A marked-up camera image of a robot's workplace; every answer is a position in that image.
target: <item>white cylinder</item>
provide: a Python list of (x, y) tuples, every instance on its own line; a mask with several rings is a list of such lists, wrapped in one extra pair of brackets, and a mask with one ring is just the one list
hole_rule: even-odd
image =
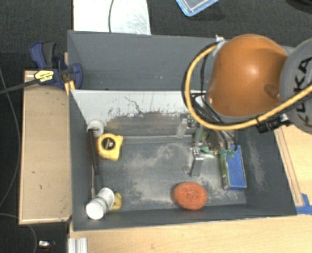
[(101, 219), (114, 204), (115, 194), (109, 188), (102, 188), (86, 207), (87, 215), (91, 219)]
[(100, 137), (104, 133), (104, 123), (99, 120), (91, 120), (87, 126), (87, 131), (89, 129), (94, 129), (96, 137)]

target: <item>black floor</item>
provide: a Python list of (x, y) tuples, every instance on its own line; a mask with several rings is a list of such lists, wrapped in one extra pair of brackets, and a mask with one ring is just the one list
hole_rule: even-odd
[[(244, 33), (265, 35), (282, 45), (296, 46), (312, 37), (312, 5), (298, 0), (221, 0), (194, 17), (186, 17), (174, 0), (147, 0), (153, 34), (232, 38)], [(1, 0), (0, 66), (7, 86), (19, 84), (32, 67), (29, 48), (37, 41), (54, 41), (67, 50), (72, 29), (72, 0)], [(21, 122), (21, 93), (11, 93)], [(0, 201), (17, 163), (16, 127), (7, 97), (0, 96)], [(17, 214), (18, 178), (0, 212)], [(65, 252), (67, 224), (35, 225), (37, 240), (49, 240), (50, 252)], [(0, 216), (0, 252), (32, 252), (34, 238), (16, 219)]]

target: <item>gray bin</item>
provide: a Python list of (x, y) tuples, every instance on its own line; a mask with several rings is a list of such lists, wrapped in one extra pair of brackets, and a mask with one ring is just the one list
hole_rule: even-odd
[[(224, 191), (220, 163), (211, 155), (199, 177), (188, 175), (192, 137), (175, 135), (179, 115), (187, 112), (181, 81), (190, 61), (211, 42), (210, 38), (68, 33), (69, 63), (81, 63), (84, 72), (82, 90), (70, 95), (75, 231), (296, 215), (273, 132), (260, 135), (255, 128), (237, 132), (248, 189)], [(196, 78), (193, 88), (198, 87)], [(123, 206), (99, 221), (85, 212), (91, 199), (86, 130), (92, 119), (105, 122), (106, 132), (125, 138), (120, 159), (100, 163), (102, 186), (120, 192)], [(202, 210), (186, 211), (172, 202), (171, 189), (182, 181), (197, 181), (206, 188), (209, 198)]]

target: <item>wooden panel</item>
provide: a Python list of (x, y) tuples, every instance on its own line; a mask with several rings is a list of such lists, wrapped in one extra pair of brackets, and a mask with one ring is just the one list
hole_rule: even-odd
[[(32, 74), (25, 72), (25, 81)], [(71, 215), (68, 113), (65, 91), (38, 84), (24, 90), (20, 224)]]

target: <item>orange sponge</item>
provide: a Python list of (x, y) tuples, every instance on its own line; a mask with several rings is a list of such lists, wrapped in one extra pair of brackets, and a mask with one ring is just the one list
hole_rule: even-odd
[(199, 210), (206, 204), (207, 192), (196, 182), (183, 182), (176, 186), (173, 197), (180, 207)]

